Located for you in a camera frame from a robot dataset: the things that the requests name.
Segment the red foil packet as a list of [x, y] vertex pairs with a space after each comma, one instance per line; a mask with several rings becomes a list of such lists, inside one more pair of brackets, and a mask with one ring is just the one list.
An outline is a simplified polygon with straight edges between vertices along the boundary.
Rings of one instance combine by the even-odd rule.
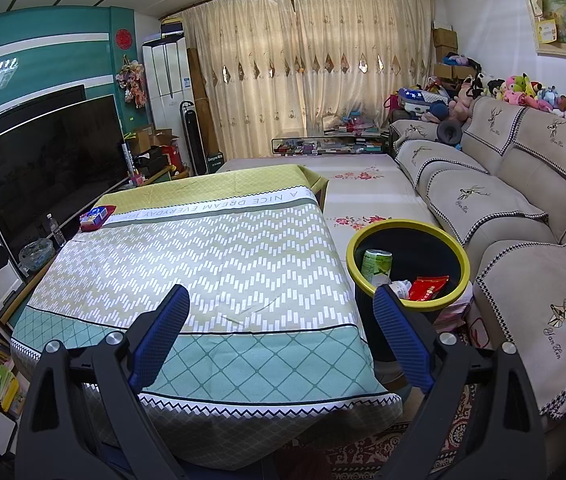
[[410, 301], [429, 301], [437, 297], [438, 292], [445, 288], [449, 276], [420, 276], [411, 285], [408, 299]]

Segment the white tissue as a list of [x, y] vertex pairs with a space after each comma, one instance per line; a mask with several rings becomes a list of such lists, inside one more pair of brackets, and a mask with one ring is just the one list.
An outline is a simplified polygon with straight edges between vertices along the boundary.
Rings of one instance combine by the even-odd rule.
[[408, 280], [391, 281], [389, 287], [399, 299], [408, 299], [412, 283]]

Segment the white green lotion bottle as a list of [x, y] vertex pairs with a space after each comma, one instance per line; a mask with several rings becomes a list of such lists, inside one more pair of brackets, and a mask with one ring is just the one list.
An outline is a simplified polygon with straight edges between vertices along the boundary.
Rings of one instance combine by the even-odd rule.
[[390, 283], [393, 254], [380, 249], [367, 249], [364, 252], [361, 274], [372, 287], [388, 285]]

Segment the yellow rimmed dark trash bin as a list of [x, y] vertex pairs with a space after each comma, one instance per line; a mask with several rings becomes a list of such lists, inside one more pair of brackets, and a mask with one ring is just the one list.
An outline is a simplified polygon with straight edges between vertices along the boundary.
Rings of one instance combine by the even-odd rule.
[[349, 275], [355, 283], [355, 298], [365, 338], [376, 362], [394, 361], [394, 353], [382, 333], [373, 313], [375, 287], [362, 274], [363, 257], [367, 250], [378, 249], [393, 255], [389, 269], [391, 281], [415, 281], [417, 278], [441, 278], [446, 285], [428, 301], [403, 304], [423, 312], [432, 320], [438, 311], [461, 298], [469, 283], [469, 261], [458, 241], [442, 229], [430, 224], [407, 220], [379, 221], [356, 232], [346, 250]]

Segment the clear water bottle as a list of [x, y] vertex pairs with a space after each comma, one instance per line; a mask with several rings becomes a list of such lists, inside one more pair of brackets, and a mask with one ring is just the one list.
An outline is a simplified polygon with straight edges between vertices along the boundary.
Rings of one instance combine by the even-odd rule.
[[56, 218], [53, 217], [53, 214], [47, 214], [47, 219], [56, 245], [58, 245], [59, 248], [63, 248], [66, 244], [66, 238], [61, 231], [59, 223], [56, 221]]

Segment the patterned table cloth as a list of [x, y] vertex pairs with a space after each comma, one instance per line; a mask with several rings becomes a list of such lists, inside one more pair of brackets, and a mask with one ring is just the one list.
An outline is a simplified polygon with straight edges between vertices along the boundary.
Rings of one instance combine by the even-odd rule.
[[48, 341], [95, 344], [182, 285], [189, 316], [141, 393], [180, 460], [236, 470], [296, 438], [341, 445], [388, 428], [402, 402], [375, 377], [325, 185], [282, 165], [105, 195], [114, 214], [75, 235], [27, 300], [14, 363], [32, 376]]

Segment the patterned red carpet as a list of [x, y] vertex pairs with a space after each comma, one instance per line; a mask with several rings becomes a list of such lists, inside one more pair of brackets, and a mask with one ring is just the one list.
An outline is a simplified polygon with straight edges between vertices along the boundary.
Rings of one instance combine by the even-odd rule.
[[[432, 472], [447, 469], [464, 438], [475, 399], [476, 387], [465, 386], [448, 437], [440, 448]], [[386, 430], [372, 437], [338, 446], [317, 448], [293, 441], [275, 454], [275, 472], [279, 479], [373, 479], [385, 465], [409, 429], [423, 400], [419, 389], [412, 389], [403, 414]]]

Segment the red tray with tissue pack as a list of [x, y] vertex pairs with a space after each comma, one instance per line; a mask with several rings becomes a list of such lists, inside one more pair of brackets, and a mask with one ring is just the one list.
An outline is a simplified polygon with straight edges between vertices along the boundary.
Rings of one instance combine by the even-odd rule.
[[79, 217], [79, 229], [92, 232], [101, 229], [103, 224], [114, 214], [116, 207], [112, 205], [93, 207]]

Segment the large black television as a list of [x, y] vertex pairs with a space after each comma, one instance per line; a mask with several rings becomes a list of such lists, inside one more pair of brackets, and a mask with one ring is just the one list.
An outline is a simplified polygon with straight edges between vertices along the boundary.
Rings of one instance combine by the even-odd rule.
[[112, 96], [42, 114], [0, 133], [0, 237], [12, 259], [128, 179]]

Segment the floral floor mat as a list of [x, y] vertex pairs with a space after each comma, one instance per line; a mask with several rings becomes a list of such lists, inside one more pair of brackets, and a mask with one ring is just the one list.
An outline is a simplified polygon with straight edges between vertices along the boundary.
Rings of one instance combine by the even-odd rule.
[[221, 170], [288, 164], [305, 166], [327, 180], [323, 214], [341, 259], [353, 235], [372, 223], [408, 219], [438, 224], [394, 159], [384, 154], [233, 159]]

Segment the beige sectional sofa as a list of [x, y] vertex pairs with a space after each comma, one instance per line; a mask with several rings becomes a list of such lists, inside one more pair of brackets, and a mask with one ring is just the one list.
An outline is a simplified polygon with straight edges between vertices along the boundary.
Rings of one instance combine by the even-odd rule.
[[396, 160], [465, 249], [473, 344], [515, 344], [536, 396], [551, 468], [566, 460], [566, 118], [484, 96], [459, 146], [398, 120]]

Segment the black tower fan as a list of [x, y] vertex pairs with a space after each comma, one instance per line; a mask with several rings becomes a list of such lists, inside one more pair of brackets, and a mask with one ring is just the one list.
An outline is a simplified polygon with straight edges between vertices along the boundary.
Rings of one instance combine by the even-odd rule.
[[206, 154], [201, 130], [199, 130], [195, 105], [192, 101], [181, 102], [180, 116], [193, 172], [195, 176], [204, 176], [208, 172]]

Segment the low glass shelf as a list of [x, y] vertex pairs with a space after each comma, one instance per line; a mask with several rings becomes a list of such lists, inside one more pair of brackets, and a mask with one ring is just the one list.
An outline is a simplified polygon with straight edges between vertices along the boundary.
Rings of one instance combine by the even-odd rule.
[[300, 138], [275, 138], [271, 140], [274, 155], [360, 155], [386, 154], [393, 151], [387, 133], [336, 133]]

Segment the pile of plush toys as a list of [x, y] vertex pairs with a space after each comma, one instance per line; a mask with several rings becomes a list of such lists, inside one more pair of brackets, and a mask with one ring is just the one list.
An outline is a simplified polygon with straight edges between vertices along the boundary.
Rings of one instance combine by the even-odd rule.
[[522, 73], [506, 79], [484, 74], [478, 64], [455, 89], [443, 87], [442, 79], [432, 78], [425, 90], [401, 89], [399, 107], [390, 124], [394, 150], [411, 140], [426, 140], [459, 148], [477, 103], [495, 102], [551, 113], [566, 120], [566, 96]]

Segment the beige curtains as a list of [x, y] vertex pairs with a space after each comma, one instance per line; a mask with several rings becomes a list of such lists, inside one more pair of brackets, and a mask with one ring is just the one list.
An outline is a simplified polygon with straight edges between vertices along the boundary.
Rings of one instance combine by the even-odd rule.
[[228, 159], [266, 157], [427, 79], [435, 0], [211, 0], [181, 14]]

